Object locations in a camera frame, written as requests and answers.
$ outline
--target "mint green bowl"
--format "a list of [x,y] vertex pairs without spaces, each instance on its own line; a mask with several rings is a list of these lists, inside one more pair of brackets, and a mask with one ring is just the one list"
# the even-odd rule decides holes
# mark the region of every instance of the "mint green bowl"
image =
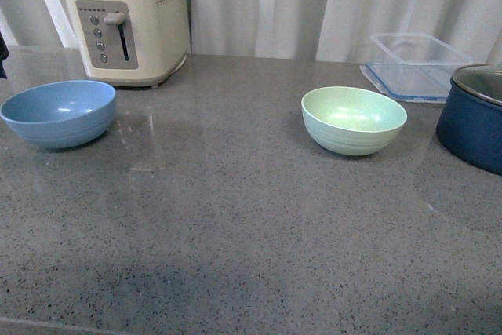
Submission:
[[370,155],[388,146],[408,118],[391,98],[346,86],[314,89],[302,98],[301,108],[311,137],[349,156]]

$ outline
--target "toaster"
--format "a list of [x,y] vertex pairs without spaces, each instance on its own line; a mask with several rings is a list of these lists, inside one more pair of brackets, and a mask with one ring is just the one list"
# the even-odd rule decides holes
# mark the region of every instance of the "toaster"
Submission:
[[87,76],[158,86],[190,48],[187,0],[66,0]]

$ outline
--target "dark object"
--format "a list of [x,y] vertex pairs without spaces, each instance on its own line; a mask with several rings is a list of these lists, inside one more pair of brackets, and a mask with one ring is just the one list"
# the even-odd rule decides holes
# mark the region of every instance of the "dark object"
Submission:
[[0,33],[0,78],[7,78],[7,74],[3,69],[3,61],[9,56],[9,51],[5,42],[3,42],[2,33]]
[[502,174],[502,69],[462,67],[451,83],[436,127],[439,141],[464,161]]

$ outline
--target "kitchen counter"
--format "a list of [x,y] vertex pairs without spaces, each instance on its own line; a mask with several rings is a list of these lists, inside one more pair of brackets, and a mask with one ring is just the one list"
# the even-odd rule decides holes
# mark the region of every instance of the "kitchen counter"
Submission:
[[[85,77],[78,50],[10,52],[1,102]],[[319,147],[321,86],[375,90],[356,64],[194,55],[119,89],[85,146],[2,122],[0,333],[502,333],[502,177],[442,147],[442,105],[404,103],[374,155]]]

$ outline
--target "curtain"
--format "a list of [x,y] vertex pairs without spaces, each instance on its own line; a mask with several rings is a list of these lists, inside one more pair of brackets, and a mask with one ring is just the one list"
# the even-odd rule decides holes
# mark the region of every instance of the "curtain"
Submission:
[[[502,0],[187,0],[193,53],[363,63],[377,32],[423,32],[502,64]],[[76,47],[64,0],[0,0],[8,44]]]

